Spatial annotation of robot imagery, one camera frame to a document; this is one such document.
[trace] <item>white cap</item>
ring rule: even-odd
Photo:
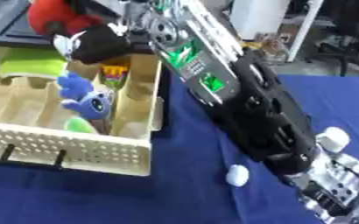
[[[244,186],[249,179],[249,171],[243,165],[233,164],[226,175],[226,181],[232,186]]]
[[[327,128],[323,133],[316,136],[316,140],[322,148],[332,153],[341,152],[350,142],[349,135],[336,127]]]

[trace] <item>stuffed animal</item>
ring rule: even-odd
[[[98,17],[76,13],[67,0],[35,0],[28,9],[28,21],[40,35],[75,33],[102,23]]]
[[[106,24],[86,13],[83,0],[35,0],[28,21],[38,34],[48,37],[67,60],[94,64],[131,53],[132,46],[121,21]]]
[[[57,82],[61,86],[60,96],[65,99],[61,105],[91,122],[99,133],[109,134],[114,92],[112,90],[106,93],[94,91],[91,82],[76,73],[61,76]]]

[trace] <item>blue tablecloth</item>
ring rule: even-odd
[[[344,128],[359,157],[359,78],[284,76],[317,132]],[[319,223],[262,165],[221,133],[177,78],[167,126],[153,138],[151,176],[0,167],[0,224],[307,224]],[[244,164],[250,181],[225,183]]]

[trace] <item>green plush toy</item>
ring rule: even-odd
[[[18,76],[55,80],[66,65],[55,50],[11,48],[0,62],[0,80]]]
[[[64,124],[64,130],[69,130],[73,132],[79,133],[90,133],[90,134],[97,134],[98,131],[92,126],[89,121],[79,117],[74,116],[67,120]]]

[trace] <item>blue plush toy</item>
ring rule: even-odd
[[[89,80],[76,73],[69,73],[57,79],[61,86],[60,96],[66,100],[61,104],[65,109],[79,113],[80,117],[96,123],[96,120],[107,120],[111,115],[113,94],[94,91]]]

